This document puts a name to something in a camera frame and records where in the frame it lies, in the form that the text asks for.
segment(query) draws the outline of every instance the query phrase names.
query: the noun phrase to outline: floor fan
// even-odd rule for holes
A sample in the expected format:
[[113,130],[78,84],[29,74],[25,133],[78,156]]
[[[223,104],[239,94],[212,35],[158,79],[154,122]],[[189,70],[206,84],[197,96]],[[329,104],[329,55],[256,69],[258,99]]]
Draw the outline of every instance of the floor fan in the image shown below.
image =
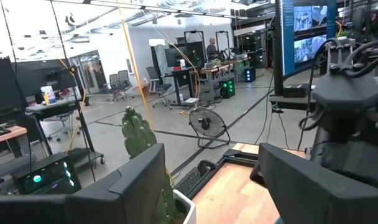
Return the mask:
[[[225,125],[223,119],[215,113],[213,110],[205,109],[205,108],[196,108],[192,110],[189,114],[189,125],[193,128],[197,135],[197,145],[199,147],[205,147],[207,149],[215,149],[217,147],[228,145],[231,141],[231,137],[228,133],[228,129]],[[228,141],[226,143],[222,143],[218,146],[210,147],[200,145],[200,135],[204,137],[209,137],[211,139],[217,139],[218,137],[222,136],[224,133],[228,135]]]

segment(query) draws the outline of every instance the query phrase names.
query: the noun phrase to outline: concrete floor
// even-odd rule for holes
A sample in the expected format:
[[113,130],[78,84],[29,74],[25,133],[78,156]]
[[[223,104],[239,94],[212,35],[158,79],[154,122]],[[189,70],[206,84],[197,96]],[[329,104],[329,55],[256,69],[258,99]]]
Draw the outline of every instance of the concrete floor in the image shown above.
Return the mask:
[[[272,74],[264,72],[265,75],[257,78],[252,83],[239,83],[236,86],[236,96],[222,100],[214,109],[225,121],[231,135],[231,144],[217,149],[200,149],[197,146],[195,132],[188,125],[188,117],[178,114],[182,109],[172,109],[158,105],[152,108],[155,102],[154,97],[147,98],[149,111],[151,113],[153,127],[158,142],[165,144],[166,165],[172,173],[175,181],[179,181],[185,174],[195,167],[201,160],[207,159],[216,162],[224,152],[233,147],[237,142],[254,144],[262,131],[265,120],[265,109],[268,106],[268,120],[260,142],[266,142],[270,123],[270,103],[266,102],[266,94]],[[307,83],[309,71],[300,73],[289,78],[285,83]],[[167,98],[175,100],[174,95]],[[86,107],[84,116],[90,130],[92,142],[96,151],[104,154],[106,164],[100,165],[97,161],[94,170],[96,180],[99,180],[118,167],[125,164],[129,158],[124,147],[124,136],[121,133],[121,118],[127,106],[133,106],[145,116],[145,106],[140,97],[129,98],[127,101],[110,103],[104,96],[94,96],[90,99],[92,106]],[[304,111],[284,110],[281,114],[285,129],[287,130],[287,141],[290,149],[296,149],[300,137],[298,122],[305,116]],[[57,129],[58,123],[46,124],[46,132]],[[309,147],[313,143],[315,132],[309,131],[304,134],[302,147]],[[65,151],[70,136],[62,137],[61,142],[51,141],[53,152]],[[227,136],[221,136],[218,141],[211,145],[220,144],[227,140]],[[287,148],[284,132],[277,114],[273,114],[270,125],[268,143],[278,147]],[[85,147],[83,137],[76,136],[73,141],[73,148]],[[33,147],[37,157],[42,157],[41,145]],[[1,161],[8,160],[11,155],[4,156]],[[81,185],[86,187],[93,183],[91,169],[80,170],[79,177]]]

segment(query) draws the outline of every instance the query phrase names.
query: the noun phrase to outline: cactus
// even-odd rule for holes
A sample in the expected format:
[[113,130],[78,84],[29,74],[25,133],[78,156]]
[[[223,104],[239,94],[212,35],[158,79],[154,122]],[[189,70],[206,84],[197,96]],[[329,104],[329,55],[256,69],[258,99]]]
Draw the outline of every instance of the cactus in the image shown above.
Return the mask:
[[[157,143],[156,136],[150,129],[149,123],[135,109],[128,106],[122,118],[122,134],[125,137],[124,144],[133,159],[146,149]],[[178,210],[175,208],[170,176],[165,173],[163,189],[160,193],[157,204],[157,223],[169,224],[178,217]]]

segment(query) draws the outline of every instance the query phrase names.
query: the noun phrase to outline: blue screen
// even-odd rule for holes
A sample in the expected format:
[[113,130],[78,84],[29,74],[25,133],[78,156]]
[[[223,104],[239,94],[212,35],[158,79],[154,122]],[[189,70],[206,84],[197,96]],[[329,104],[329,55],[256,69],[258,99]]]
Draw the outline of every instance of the blue screen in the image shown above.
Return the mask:
[[335,0],[283,0],[282,25],[283,75],[296,74],[310,62],[318,47],[335,36]]

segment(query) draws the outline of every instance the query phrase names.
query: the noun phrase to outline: green led light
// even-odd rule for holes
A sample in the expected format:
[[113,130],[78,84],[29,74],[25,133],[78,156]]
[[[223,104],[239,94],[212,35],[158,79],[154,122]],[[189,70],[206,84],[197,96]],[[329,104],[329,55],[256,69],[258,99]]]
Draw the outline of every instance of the green led light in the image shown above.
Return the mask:
[[41,176],[39,176],[39,175],[35,175],[35,176],[33,177],[33,181],[34,181],[35,183],[40,182],[40,181],[41,181]]

